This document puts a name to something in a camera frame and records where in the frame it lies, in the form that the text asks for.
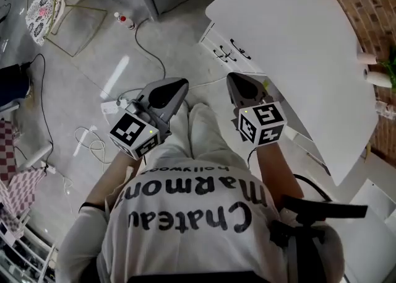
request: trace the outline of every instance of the plastic bottle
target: plastic bottle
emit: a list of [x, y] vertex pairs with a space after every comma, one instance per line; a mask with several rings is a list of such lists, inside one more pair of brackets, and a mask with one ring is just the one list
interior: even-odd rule
[[114, 13], [114, 17], [117, 18], [117, 21], [118, 21], [118, 22], [121, 22], [121, 17], [122, 17], [122, 16], [123, 16], [123, 15], [121, 15], [119, 12], [115, 12], [115, 13]]
[[115, 12], [114, 16], [117, 18], [119, 23], [125, 25], [129, 30], [133, 30], [135, 28], [135, 22], [133, 22], [130, 18], [127, 18], [125, 15]]
[[125, 21], [123, 21], [123, 24], [129, 29], [133, 30], [135, 28], [135, 22], [133, 22], [130, 18], [126, 18]]
[[376, 102], [376, 111], [378, 115], [390, 120], [396, 120], [396, 107], [384, 102]]

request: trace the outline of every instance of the chair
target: chair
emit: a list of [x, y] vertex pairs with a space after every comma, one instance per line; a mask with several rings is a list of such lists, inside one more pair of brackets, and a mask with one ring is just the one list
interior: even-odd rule
[[[45, 40], [48, 40], [50, 43], [58, 47], [70, 57], [75, 57], [77, 54], [79, 54], [95, 37], [107, 15], [107, 10], [81, 6], [79, 4], [81, 1], [82, 0], [80, 0], [77, 4], [68, 4], [67, 0], [34, 0], [30, 6], [29, 4], [27, 4], [28, 11], [26, 13], [26, 24], [33, 40], [40, 46], [43, 46]], [[70, 7], [72, 9], [61, 19], [64, 10], [67, 7]], [[56, 44], [54, 41], [50, 40], [48, 36], [50, 32], [52, 35], [58, 34], [59, 28], [63, 23], [64, 19], [75, 8], [83, 8], [90, 11], [104, 12], [104, 16], [101, 19], [98, 27], [93, 32], [92, 36], [74, 54], [70, 54], [64, 48]], [[58, 28], [55, 32], [53, 32], [53, 28], [58, 23]]]

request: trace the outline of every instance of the brick wall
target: brick wall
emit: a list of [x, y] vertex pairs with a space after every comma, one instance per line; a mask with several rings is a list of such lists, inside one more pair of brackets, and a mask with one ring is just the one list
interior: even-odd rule
[[[347, 14], [363, 50], [386, 59], [389, 45], [396, 45], [396, 0], [338, 0]], [[372, 71], [385, 72], [382, 66], [370, 66]], [[376, 87], [376, 97], [396, 106], [396, 93]], [[372, 151], [396, 167], [396, 121], [380, 116], [371, 137]]]

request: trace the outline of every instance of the white pants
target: white pants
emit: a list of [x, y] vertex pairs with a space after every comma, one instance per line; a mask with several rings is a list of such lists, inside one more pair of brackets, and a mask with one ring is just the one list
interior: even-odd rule
[[215, 113], [207, 105], [198, 103], [188, 114], [183, 103], [170, 121], [170, 131], [172, 135], [150, 153], [147, 169], [194, 159], [249, 171], [224, 141]]

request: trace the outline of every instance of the drawer handle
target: drawer handle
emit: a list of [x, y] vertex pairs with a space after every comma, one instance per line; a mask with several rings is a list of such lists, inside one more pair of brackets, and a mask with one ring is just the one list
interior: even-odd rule
[[228, 63], [227, 60], [224, 60], [222, 57], [224, 57], [224, 55], [217, 55], [216, 50], [213, 50], [213, 53], [215, 53], [215, 55], [217, 56], [217, 58], [220, 58], [223, 62]]
[[224, 52], [224, 50], [223, 50], [223, 45], [220, 45], [220, 49], [223, 51], [223, 53], [225, 54], [225, 57], [226, 58], [229, 58], [229, 59], [231, 59], [232, 61], [234, 61], [234, 62], [236, 62], [236, 58], [232, 58], [230, 55], [231, 55], [231, 51], [227, 54], [226, 52]]
[[234, 44], [234, 40], [232, 38], [230, 38], [230, 42], [231, 44], [247, 59], [252, 59], [250, 56], [246, 56], [244, 53], [245, 51], [242, 50], [241, 48], [237, 48], [236, 45]]

